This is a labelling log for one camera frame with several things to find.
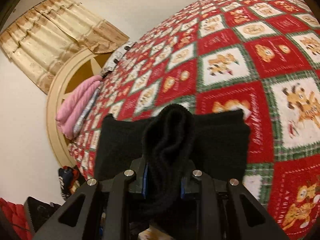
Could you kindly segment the black pants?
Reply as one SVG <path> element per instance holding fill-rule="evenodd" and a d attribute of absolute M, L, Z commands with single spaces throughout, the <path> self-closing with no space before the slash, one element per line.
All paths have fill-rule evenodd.
<path fill-rule="evenodd" d="M 172 104 L 155 117 L 133 122 L 109 114 L 101 126 L 94 175 L 111 179 L 144 157 L 145 203 L 133 208 L 134 218 L 147 220 L 175 239 L 195 239 L 195 206 L 181 197 L 188 163 L 215 179 L 242 180 L 249 135 L 240 110 L 193 115 Z"/>

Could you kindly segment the pile of clothes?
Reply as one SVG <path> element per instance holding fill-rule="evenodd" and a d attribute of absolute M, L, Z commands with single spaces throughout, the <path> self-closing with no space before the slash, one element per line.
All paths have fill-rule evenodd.
<path fill-rule="evenodd" d="M 77 166 L 64 166 L 58 170 L 61 196 L 64 200 L 73 195 L 76 190 L 86 181 Z"/>

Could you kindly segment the grey patterned pillow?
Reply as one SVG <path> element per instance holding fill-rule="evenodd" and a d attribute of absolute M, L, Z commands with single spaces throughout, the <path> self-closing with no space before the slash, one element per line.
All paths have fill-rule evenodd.
<path fill-rule="evenodd" d="M 100 87 L 98 87 L 94 91 L 94 93 L 92 94 L 91 98 L 89 99 L 87 105 L 84 107 L 82 113 L 80 114 L 79 118 L 77 119 L 77 121 L 73 127 L 73 136 L 74 137 L 76 137 L 80 133 L 82 126 L 83 126 L 83 123 L 85 122 L 90 110 L 92 109 L 93 104 L 95 103 L 99 93 L 100 93 Z"/>

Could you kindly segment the pink folded blanket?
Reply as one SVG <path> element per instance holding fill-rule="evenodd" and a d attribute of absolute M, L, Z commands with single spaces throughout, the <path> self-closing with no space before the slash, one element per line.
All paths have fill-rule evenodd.
<path fill-rule="evenodd" d="M 102 79 L 102 76 L 95 75 L 80 83 L 58 109 L 56 124 L 67 139 L 74 138 L 73 128 Z"/>

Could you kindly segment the cream wooden headboard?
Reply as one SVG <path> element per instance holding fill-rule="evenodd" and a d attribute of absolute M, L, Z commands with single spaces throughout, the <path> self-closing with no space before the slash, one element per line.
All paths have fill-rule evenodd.
<path fill-rule="evenodd" d="M 56 125 L 56 114 L 61 104 L 75 88 L 93 75 L 101 72 L 111 53 L 95 54 L 85 48 L 69 58 L 57 72 L 47 94 L 46 129 L 54 157 L 63 166 L 75 166 L 75 160 L 68 151 L 69 140 Z"/>

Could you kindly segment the white patterned pillow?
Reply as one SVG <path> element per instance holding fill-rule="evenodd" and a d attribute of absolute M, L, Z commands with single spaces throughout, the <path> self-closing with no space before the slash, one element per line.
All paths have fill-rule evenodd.
<path fill-rule="evenodd" d="M 103 68 L 101 69 L 100 75 L 102 77 L 105 77 L 109 72 L 112 72 L 119 61 L 132 48 L 134 44 L 134 42 L 126 42 L 125 44 L 117 48 L 104 64 Z"/>

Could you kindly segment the red mesh chair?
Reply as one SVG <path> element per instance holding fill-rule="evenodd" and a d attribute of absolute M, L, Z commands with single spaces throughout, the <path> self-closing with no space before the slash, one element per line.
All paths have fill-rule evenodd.
<path fill-rule="evenodd" d="M 1 226 L 5 232 L 18 239 L 32 239 L 31 231 L 22 204 L 7 202 L 1 198 Z"/>

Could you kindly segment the red christmas patterned bedspread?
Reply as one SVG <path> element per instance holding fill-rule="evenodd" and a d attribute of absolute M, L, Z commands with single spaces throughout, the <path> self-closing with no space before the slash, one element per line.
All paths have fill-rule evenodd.
<path fill-rule="evenodd" d="M 109 74 L 69 152 L 93 176 L 103 118 L 178 103 L 243 110 L 244 183 L 290 239 L 319 217 L 319 22 L 303 0 L 199 0 L 142 36 Z"/>

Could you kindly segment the beige curtain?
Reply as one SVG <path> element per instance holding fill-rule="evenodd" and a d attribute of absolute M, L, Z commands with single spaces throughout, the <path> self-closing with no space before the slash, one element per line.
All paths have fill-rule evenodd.
<path fill-rule="evenodd" d="M 57 72 L 83 48 L 115 51 L 129 37 L 74 0 L 45 0 L 1 33 L 1 48 L 22 72 L 48 93 Z"/>

